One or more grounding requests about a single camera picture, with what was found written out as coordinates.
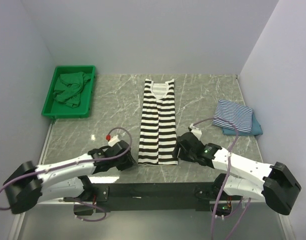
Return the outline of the black white striped tank top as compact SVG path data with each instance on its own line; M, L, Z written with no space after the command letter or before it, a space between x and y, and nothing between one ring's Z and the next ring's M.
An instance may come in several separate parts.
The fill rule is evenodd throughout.
M176 166L177 143L175 80L144 82L138 164L140 166Z

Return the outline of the blue white striped tank top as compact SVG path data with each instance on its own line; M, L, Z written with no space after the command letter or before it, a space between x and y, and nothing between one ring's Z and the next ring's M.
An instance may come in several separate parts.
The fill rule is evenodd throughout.
M253 126L253 109L235 102L220 99L212 124L217 127L249 133Z

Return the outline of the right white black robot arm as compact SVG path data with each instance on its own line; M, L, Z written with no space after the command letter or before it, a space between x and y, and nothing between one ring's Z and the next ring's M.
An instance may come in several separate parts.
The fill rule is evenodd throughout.
M175 149L183 161L223 171L212 183L210 191L200 195L202 198L251 198L264 201L273 211L288 216L302 189L285 164L276 162L272 165L229 153L219 145L203 144L191 132L177 138Z

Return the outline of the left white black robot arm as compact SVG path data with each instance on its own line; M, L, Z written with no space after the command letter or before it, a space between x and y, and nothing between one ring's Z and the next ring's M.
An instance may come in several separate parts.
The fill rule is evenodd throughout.
M21 214L36 204L57 198L92 201L97 197L90 175L111 168L123 171L136 164L131 147L124 140L94 148L76 158L58 163L21 164L4 182L9 209Z

